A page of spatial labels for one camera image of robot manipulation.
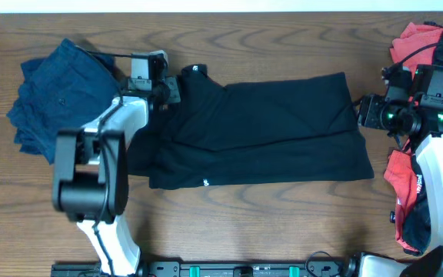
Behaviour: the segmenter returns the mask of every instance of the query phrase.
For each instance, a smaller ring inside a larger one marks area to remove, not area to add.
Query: black cable
[[[312,277],[318,277],[318,276],[317,276],[316,274],[314,274],[310,269],[308,269],[308,263],[311,261],[312,257],[315,256],[315,255],[317,255],[317,254],[324,254],[324,255],[329,256],[329,258],[332,259],[333,263],[335,263],[335,264],[338,266],[338,273],[337,273],[337,274],[334,274],[334,275],[331,275],[331,276],[329,276],[329,277],[336,277],[336,276],[338,276],[338,275],[341,274],[341,271],[342,271],[342,267],[341,267],[341,265],[338,264],[338,263],[335,261],[335,259],[334,259],[331,255],[329,255],[326,251],[316,251],[316,252],[312,253],[312,254],[308,257],[308,259],[305,261],[305,270],[307,270],[308,274],[310,274]]]
[[[441,45],[443,45],[443,42],[436,42],[436,43],[432,43],[429,45],[425,45],[421,48],[418,48],[417,50],[413,51],[410,55],[407,55],[405,58],[403,58],[400,62],[395,63],[393,66],[398,65],[398,67],[402,67],[403,63],[405,63],[407,60],[409,60],[411,57],[415,56],[419,52],[422,52],[422,51],[432,48],[432,47],[441,46]]]
[[[358,120],[358,114],[360,113],[360,110],[357,109],[357,107],[359,105],[361,105],[361,102],[363,101],[364,98],[365,98],[365,96],[362,96],[358,100],[356,100],[352,103],[353,111],[355,111],[355,117],[357,120]]]
[[[107,259],[107,263],[108,266],[110,268],[110,272],[111,272],[111,277],[115,276],[114,273],[114,265],[112,264],[112,258],[111,256],[108,254],[107,250],[105,249],[105,245],[104,242],[102,241],[102,237],[100,236],[100,231],[98,230],[98,224],[100,223],[100,220],[103,218],[104,214],[105,214],[105,210],[107,209],[107,205],[108,205],[108,195],[109,195],[109,190],[110,190],[110,170],[108,167],[108,156],[106,154],[106,146],[107,146],[107,142],[104,140],[104,136],[103,136],[103,131],[102,129],[104,128],[105,123],[107,122],[107,120],[115,113],[117,112],[117,110],[119,110],[119,108],[121,108],[122,103],[123,103],[123,98],[122,98],[122,94],[119,93],[119,103],[118,105],[116,105],[113,109],[111,109],[108,113],[106,113],[102,118],[100,118],[100,120],[98,121],[98,127],[97,127],[97,136],[98,136],[98,143],[100,146],[100,151],[102,154],[102,158],[104,159],[104,171],[105,171],[105,194],[104,194],[104,201],[102,203],[102,208],[100,211],[99,216],[95,219],[95,224],[92,226],[93,228],[93,233],[95,234],[95,236],[97,237],[98,240],[98,244],[100,245],[100,248],[102,249],[102,251],[104,252],[104,255]]]
[[[118,58],[148,58],[148,55],[138,55],[138,54],[115,54],[115,53],[105,53],[105,52],[98,52],[98,51],[89,51],[86,49],[83,49],[86,52],[92,54],[92,55],[107,55],[111,57],[118,57]]]
[[[398,145],[399,149],[400,150],[403,149],[403,144],[401,142],[401,139],[399,138],[399,135],[398,134],[394,134],[392,137],[396,141],[396,144]]]

